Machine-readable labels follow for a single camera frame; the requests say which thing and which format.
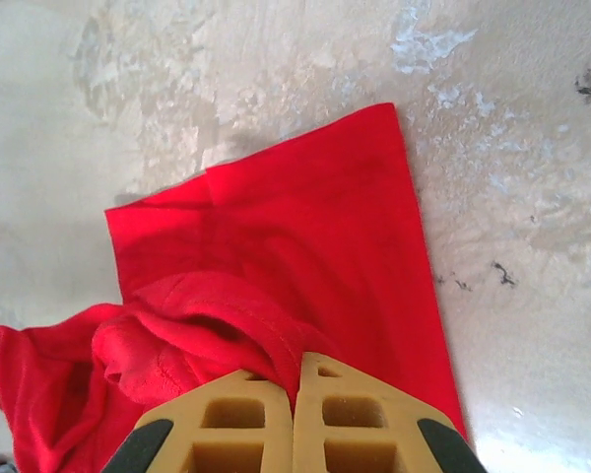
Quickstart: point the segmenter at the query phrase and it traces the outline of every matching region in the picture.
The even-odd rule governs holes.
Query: red fleece
[[[123,305],[0,327],[0,406],[27,472],[98,472],[146,410],[244,368],[296,398],[303,351],[465,434],[394,105],[107,212]]]

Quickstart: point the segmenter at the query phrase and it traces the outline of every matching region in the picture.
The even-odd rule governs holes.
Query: black rubber edge
[[[136,429],[116,450],[102,473],[147,473],[172,428],[169,419],[158,419]]]
[[[457,431],[434,419],[420,419],[418,427],[442,473],[488,473]]]

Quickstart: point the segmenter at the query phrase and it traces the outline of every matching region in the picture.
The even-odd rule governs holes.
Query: concrete floor
[[[0,323],[118,301],[103,209],[394,101],[482,461],[591,472],[587,65],[591,0],[0,0]]]

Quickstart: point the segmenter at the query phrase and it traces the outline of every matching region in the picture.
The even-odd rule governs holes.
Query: yellow plastic part
[[[290,473],[293,420],[285,391],[238,371],[147,412],[173,428],[148,473]]]
[[[293,473],[442,473],[417,425],[423,418],[453,428],[444,414],[389,384],[307,353],[295,405]]]

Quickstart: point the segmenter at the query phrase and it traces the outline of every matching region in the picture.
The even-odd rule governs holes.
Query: crumpled red fabric
[[[297,394],[304,351],[465,435],[394,105],[106,213],[123,304],[0,326],[0,406],[27,472],[98,472],[147,410],[243,368]]]

